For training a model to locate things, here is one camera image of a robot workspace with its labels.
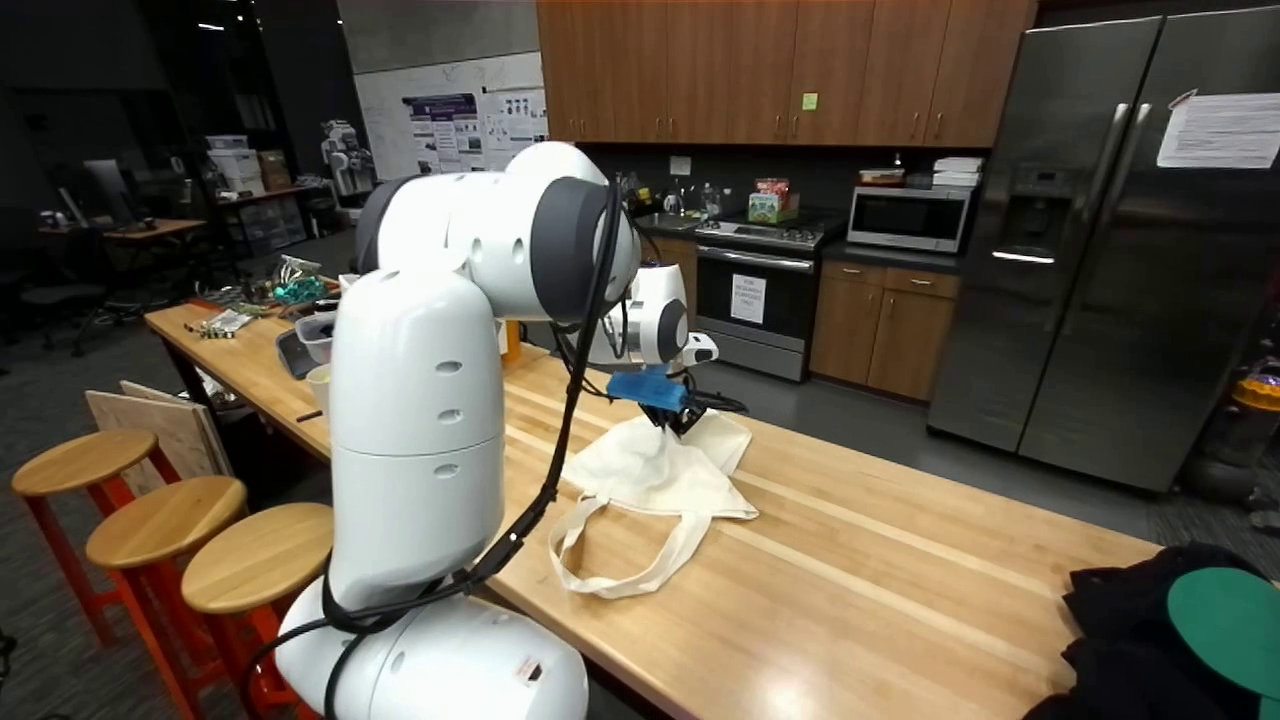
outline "refrigerator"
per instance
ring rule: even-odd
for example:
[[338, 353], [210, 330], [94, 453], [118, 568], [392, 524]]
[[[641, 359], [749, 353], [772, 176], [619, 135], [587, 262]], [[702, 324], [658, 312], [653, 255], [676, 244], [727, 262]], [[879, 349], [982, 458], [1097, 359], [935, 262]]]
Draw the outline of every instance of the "refrigerator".
[[928, 427], [1168, 490], [1280, 268], [1280, 2], [1025, 31]]

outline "wooden cabinet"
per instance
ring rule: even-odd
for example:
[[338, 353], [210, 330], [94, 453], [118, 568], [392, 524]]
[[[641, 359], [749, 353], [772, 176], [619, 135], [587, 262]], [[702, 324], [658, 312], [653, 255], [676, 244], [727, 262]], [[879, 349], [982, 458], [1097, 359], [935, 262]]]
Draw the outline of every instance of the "wooden cabinet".
[[948, 37], [933, 79], [924, 145], [993, 146], [1019, 31], [1038, 21], [1038, 0], [951, 0]]
[[824, 262], [809, 372], [869, 383], [879, 324], [879, 270], [863, 262]]
[[990, 146], [1038, 0], [541, 0], [549, 125], [616, 145]]
[[641, 244], [641, 259], [646, 262], [680, 262], [685, 304], [689, 304], [689, 315], [695, 315], [695, 238], [650, 237]]
[[591, 55], [608, 55], [611, 37], [619, 37], [619, 16], [587, 0], [541, 0], [537, 10], [549, 133], [564, 139], [608, 139], [611, 69]]
[[948, 270], [830, 259], [809, 366], [928, 399], [959, 278]]
[[879, 0], [869, 37], [863, 145], [990, 146], [1038, 0]]

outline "microwave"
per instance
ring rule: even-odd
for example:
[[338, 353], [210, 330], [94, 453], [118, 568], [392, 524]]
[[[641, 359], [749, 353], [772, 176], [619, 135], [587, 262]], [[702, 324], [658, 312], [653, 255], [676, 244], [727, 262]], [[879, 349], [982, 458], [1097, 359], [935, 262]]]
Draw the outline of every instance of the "microwave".
[[972, 188], [851, 188], [847, 244], [959, 255]]

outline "red stool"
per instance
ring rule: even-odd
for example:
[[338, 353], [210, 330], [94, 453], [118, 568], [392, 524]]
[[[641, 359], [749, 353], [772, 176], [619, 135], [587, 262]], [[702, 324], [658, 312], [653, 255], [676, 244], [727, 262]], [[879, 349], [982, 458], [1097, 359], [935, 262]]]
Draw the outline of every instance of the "red stool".
[[252, 689], [240, 680], [252, 657], [276, 639], [289, 598], [319, 574], [328, 549], [328, 504], [276, 504], [224, 529], [184, 570], [184, 598], [210, 615], [224, 667], [252, 713], [315, 716], [273, 658], [252, 674]]
[[111, 623], [106, 615], [110, 604], [121, 604], [111, 591], [94, 591], [87, 570], [51, 514], [48, 499], [62, 490], [84, 487], [94, 504], [111, 514], [121, 504], [133, 499], [133, 487], [124, 484], [124, 472], [139, 458], [153, 458], [153, 469], [172, 484], [175, 469], [162, 453], [162, 438], [153, 431], [94, 431], [78, 436], [69, 443], [57, 443], [14, 472], [14, 490], [30, 504], [46, 542], [51, 549], [62, 570], [69, 574], [82, 610], [87, 615], [94, 633], [102, 639], [111, 639]]
[[202, 689], [224, 680], [210, 633], [180, 598], [180, 570], [240, 507], [240, 478], [187, 476], [124, 504], [84, 542], [87, 558], [111, 574], [180, 716], [202, 716]]

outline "green cloth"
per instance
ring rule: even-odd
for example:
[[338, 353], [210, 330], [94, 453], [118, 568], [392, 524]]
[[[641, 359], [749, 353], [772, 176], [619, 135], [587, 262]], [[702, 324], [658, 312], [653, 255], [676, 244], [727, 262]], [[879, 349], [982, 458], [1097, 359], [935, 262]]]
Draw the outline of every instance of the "green cloth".
[[1222, 674], [1260, 691], [1280, 720], [1280, 588], [1241, 568], [1200, 568], [1168, 588], [1168, 621]]

